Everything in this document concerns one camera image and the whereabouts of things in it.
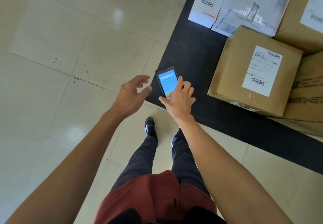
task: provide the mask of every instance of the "finger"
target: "finger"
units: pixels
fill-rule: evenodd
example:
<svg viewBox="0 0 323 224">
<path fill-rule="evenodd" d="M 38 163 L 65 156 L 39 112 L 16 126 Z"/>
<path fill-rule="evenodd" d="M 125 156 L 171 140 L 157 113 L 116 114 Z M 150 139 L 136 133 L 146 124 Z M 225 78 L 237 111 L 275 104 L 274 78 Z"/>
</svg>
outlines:
<svg viewBox="0 0 323 224">
<path fill-rule="evenodd" d="M 150 77 L 148 75 L 137 75 L 129 83 L 137 86 L 137 84 L 141 84 L 143 81 L 148 80 Z"/>
<path fill-rule="evenodd" d="M 162 104 L 166 106 L 166 104 L 169 102 L 169 99 L 166 99 L 165 97 L 160 96 L 158 98 Z"/>
<path fill-rule="evenodd" d="M 193 103 L 195 103 L 196 102 L 196 98 L 195 97 L 191 97 L 191 106 L 193 105 Z"/>
<path fill-rule="evenodd" d="M 179 76 L 175 90 L 180 91 L 182 90 L 182 87 L 183 87 L 183 77 Z"/>
<path fill-rule="evenodd" d="M 152 91 L 152 87 L 148 86 L 145 89 L 143 89 L 140 93 L 139 96 L 142 100 L 145 100 L 146 97 L 150 94 L 150 92 Z"/>
<path fill-rule="evenodd" d="M 191 88 L 188 90 L 188 95 L 191 97 L 191 96 L 192 96 L 192 94 L 193 94 L 193 92 L 194 92 L 194 88 L 193 88 L 193 87 L 191 87 Z"/>
<path fill-rule="evenodd" d="M 188 81 L 184 81 L 183 86 L 184 86 L 183 91 L 188 92 L 190 90 L 191 83 L 189 83 Z"/>
</svg>

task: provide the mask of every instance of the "person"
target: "person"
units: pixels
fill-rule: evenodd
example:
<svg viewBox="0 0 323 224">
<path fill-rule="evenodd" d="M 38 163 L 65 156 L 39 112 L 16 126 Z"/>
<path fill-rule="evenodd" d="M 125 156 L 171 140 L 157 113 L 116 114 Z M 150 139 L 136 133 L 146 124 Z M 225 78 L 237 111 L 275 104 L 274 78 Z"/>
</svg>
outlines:
<svg viewBox="0 0 323 224">
<path fill-rule="evenodd" d="M 143 104 L 152 88 L 137 93 L 149 76 L 121 86 L 112 107 L 7 220 L 11 223 L 73 223 L 118 125 Z M 260 183 L 194 120 L 194 89 L 179 76 L 170 99 L 160 97 L 180 129 L 172 140 L 173 167 L 152 175 L 158 139 L 154 120 L 111 192 L 95 224 L 292 223 Z M 216 215 L 216 205 L 224 220 Z"/>
</svg>

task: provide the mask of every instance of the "blue phone screen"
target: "blue phone screen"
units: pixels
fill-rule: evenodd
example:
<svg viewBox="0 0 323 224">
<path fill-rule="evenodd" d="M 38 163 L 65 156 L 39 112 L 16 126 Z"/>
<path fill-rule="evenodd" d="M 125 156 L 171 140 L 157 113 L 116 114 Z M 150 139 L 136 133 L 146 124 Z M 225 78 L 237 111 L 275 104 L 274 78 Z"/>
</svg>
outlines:
<svg viewBox="0 0 323 224">
<path fill-rule="evenodd" d="M 174 70 L 167 71 L 158 75 L 161 86 L 167 99 L 170 99 L 177 85 L 177 77 Z"/>
</svg>

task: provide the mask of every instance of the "leg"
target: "leg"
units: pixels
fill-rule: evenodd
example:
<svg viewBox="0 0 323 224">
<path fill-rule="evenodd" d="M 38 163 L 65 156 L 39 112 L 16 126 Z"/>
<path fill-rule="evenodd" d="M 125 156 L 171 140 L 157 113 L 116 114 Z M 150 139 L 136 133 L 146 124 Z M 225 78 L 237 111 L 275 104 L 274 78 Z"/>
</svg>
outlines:
<svg viewBox="0 0 323 224">
<path fill-rule="evenodd" d="M 173 167 L 172 172 L 180 183 L 191 184 L 207 195 L 210 195 L 200 171 L 198 170 L 192 152 L 181 129 L 172 140 Z"/>
<path fill-rule="evenodd" d="M 153 120 L 147 122 L 147 120 L 145 122 L 147 137 L 143 144 L 141 144 L 131 156 L 126 168 L 114 183 L 111 191 L 135 177 L 151 174 L 152 163 L 158 146 L 158 139 L 155 132 L 155 122 Z"/>
</svg>

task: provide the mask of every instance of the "maroon shirt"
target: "maroon shirt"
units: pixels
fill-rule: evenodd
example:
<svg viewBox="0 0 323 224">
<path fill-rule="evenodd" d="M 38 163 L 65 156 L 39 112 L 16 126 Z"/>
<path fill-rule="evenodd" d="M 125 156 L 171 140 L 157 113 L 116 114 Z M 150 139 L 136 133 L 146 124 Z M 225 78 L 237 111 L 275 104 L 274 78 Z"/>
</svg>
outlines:
<svg viewBox="0 0 323 224">
<path fill-rule="evenodd" d="M 199 206 L 216 214 L 212 198 L 189 184 L 179 184 L 175 175 L 166 170 L 156 175 L 144 175 L 127 181 L 111 191 L 102 201 L 94 224 L 107 224 L 118 214 L 134 208 L 143 223 L 182 220 L 193 207 Z"/>
</svg>

